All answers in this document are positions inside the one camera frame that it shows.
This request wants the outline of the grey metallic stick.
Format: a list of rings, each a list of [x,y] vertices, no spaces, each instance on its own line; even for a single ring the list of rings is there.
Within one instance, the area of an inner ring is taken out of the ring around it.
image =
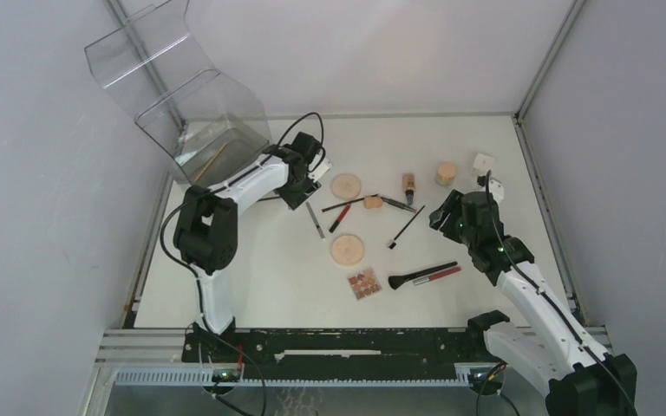
[[[305,202],[305,206],[306,206],[306,209],[307,209],[308,213],[310,214],[310,217],[311,217],[312,223],[314,224],[314,226],[315,226],[315,228],[316,228],[316,230],[317,230],[317,234],[318,234],[318,236],[319,236],[322,240],[324,240],[324,239],[325,239],[325,234],[324,234],[323,228],[322,228],[321,225],[319,224],[319,221],[317,220],[317,216],[316,216],[316,214],[315,214],[315,212],[314,212],[314,209],[313,209],[312,206],[310,205],[310,202],[307,202],[307,201],[306,201],[306,202]]]

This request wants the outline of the red lip pencil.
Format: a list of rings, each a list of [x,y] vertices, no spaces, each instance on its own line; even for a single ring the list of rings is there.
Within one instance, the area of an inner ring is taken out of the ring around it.
[[[329,233],[334,233],[336,231],[336,229],[340,226],[341,222],[344,220],[344,218],[348,214],[350,208],[351,208],[351,204],[347,204],[343,207],[342,211],[338,214],[335,221],[330,226]]]

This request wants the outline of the thin black liner brush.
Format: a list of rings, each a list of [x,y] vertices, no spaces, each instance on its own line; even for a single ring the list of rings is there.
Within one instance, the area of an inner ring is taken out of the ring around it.
[[[350,201],[346,201],[346,202],[342,202],[342,203],[339,203],[339,204],[336,204],[336,205],[331,205],[331,206],[325,207],[321,210],[321,212],[333,211],[337,208],[342,208],[346,205],[353,205],[354,203],[364,201],[367,198],[378,198],[378,197],[379,197],[378,194],[374,194],[374,195],[368,195],[368,196],[361,197],[361,198],[352,199]]]

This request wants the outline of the wooden handle brush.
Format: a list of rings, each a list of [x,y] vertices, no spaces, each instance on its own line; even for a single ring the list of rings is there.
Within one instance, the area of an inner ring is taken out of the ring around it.
[[[206,174],[207,170],[210,168],[210,166],[214,163],[214,161],[218,158],[218,156],[226,149],[228,146],[228,143],[224,143],[218,151],[202,166],[201,170],[199,173],[196,175],[194,181],[197,183],[201,180],[201,178]]]

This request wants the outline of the clear acrylic makeup organizer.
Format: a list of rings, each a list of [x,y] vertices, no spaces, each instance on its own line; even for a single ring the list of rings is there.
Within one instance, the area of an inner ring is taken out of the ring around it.
[[[256,160],[271,133],[261,100],[218,69],[193,37],[188,11],[187,1],[150,5],[86,46],[85,55],[96,82],[168,157],[174,180],[210,185]]]

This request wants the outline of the thin black pencil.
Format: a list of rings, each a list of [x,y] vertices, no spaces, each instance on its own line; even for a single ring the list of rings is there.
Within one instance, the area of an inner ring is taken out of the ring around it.
[[[260,199],[258,199],[257,202],[266,202],[266,201],[272,201],[272,200],[278,200],[278,199],[281,199],[281,197],[279,197],[279,196],[275,196],[275,197],[266,197],[266,198],[260,198]]]

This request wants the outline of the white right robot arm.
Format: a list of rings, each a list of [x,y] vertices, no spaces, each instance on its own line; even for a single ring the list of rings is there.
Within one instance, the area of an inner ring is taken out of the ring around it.
[[[452,190],[429,216],[432,229],[463,244],[483,273],[538,337],[526,339],[498,310],[468,322],[467,352],[504,361],[544,398],[550,415],[635,415],[637,368],[614,355],[558,300],[524,243],[504,232],[499,207],[486,190]]]

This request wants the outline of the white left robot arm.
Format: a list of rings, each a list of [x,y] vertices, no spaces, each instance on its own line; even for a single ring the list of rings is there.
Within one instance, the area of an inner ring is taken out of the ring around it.
[[[323,142],[300,132],[291,143],[267,147],[230,178],[187,189],[173,246],[180,264],[196,278],[198,324],[208,331],[202,348],[215,361],[230,359],[237,347],[235,336],[226,332],[234,321],[226,274],[238,251],[239,217],[270,192],[296,210],[320,188],[320,175],[313,170],[325,157]]]

